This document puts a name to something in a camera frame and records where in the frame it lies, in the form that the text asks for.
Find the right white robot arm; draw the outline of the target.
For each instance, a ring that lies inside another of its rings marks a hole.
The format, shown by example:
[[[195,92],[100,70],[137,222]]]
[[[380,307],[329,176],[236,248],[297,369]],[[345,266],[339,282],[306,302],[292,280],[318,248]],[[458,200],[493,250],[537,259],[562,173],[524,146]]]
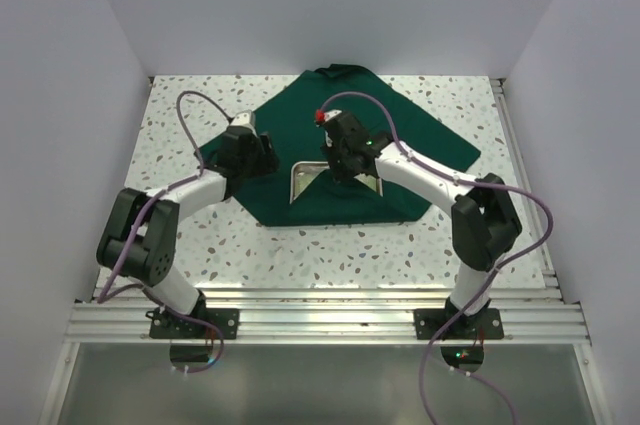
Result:
[[[371,176],[412,192],[450,218],[460,267],[447,299],[445,324],[454,336],[470,336],[489,302],[489,291],[481,287],[522,233],[509,193],[495,188],[502,179],[492,173],[481,179],[468,174],[455,178],[452,169],[395,141],[391,133],[370,133],[347,111],[318,111],[315,121],[325,132],[321,150],[335,180]]]

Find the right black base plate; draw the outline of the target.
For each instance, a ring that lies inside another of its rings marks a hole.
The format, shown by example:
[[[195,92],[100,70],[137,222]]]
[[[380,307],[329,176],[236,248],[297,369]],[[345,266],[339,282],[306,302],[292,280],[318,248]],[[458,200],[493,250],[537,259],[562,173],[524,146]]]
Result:
[[[418,340],[429,341],[453,313],[444,309],[415,309],[414,328]],[[485,359],[485,342],[505,338],[498,309],[488,308],[472,318],[463,315],[438,339],[443,360],[454,368],[477,371]]]

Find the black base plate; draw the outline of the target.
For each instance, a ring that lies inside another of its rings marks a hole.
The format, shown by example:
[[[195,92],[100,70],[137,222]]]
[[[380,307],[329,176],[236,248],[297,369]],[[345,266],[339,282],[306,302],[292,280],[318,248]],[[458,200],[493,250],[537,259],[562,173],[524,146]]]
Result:
[[[197,317],[178,317],[175,314],[155,308],[147,311],[150,320],[149,337],[152,339],[189,340],[222,338],[234,340],[240,324],[240,311],[234,308],[202,309]]]
[[[415,309],[414,328],[418,340],[429,341],[453,313],[444,309]],[[498,309],[488,308],[472,318],[463,315],[438,339],[443,360],[454,368],[477,371],[485,359],[485,342],[505,338]]]

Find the dark green surgical cloth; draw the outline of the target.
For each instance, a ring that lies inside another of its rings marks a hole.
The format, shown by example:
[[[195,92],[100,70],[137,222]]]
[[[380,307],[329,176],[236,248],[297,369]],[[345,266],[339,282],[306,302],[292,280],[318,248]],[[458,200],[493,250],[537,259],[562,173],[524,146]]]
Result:
[[[458,171],[467,171],[480,156],[475,146],[364,67],[332,64],[306,71],[271,99],[259,96],[242,104],[231,97],[221,104],[230,115],[254,110],[257,130],[269,134],[279,159],[275,173],[245,182],[234,196],[260,224],[414,222],[429,208],[427,201],[393,183],[384,182],[382,193],[376,193],[358,180],[337,183],[329,171],[315,178],[298,198],[290,197],[293,165],[324,158],[324,138],[314,124],[315,111],[344,91],[349,97],[337,100],[334,108],[352,112],[372,133],[396,129],[412,149]]]

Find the stainless steel tray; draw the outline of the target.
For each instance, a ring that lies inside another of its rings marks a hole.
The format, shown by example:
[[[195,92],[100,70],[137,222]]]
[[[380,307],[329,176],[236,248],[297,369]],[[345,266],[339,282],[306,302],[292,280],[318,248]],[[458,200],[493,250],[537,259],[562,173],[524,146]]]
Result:
[[[291,168],[289,203],[293,203],[323,172],[330,169],[323,161],[300,161]],[[383,195],[383,183],[379,178],[360,174],[355,177],[379,196]]]

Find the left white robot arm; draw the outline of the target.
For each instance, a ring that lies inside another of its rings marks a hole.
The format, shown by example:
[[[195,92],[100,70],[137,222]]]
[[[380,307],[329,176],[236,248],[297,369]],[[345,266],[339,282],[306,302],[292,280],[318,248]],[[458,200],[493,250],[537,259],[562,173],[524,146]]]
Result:
[[[157,190],[122,189],[96,251],[98,264],[111,270],[99,303],[117,295],[116,278],[127,278],[171,310],[173,326],[189,338],[205,331],[208,314],[202,293],[174,267],[180,223],[279,167],[269,134],[257,133],[250,125],[228,126],[213,154],[196,157],[197,171],[175,183]]]

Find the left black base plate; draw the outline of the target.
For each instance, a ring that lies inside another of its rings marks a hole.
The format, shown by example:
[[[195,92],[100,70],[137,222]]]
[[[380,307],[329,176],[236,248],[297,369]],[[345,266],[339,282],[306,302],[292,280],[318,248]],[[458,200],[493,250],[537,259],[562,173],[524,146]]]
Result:
[[[147,311],[150,320],[149,337],[152,339],[189,340],[222,338],[234,340],[240,324],[240,311],[234,308],[202,309],[197,317],[178,317],[175,314],[155,308]]]

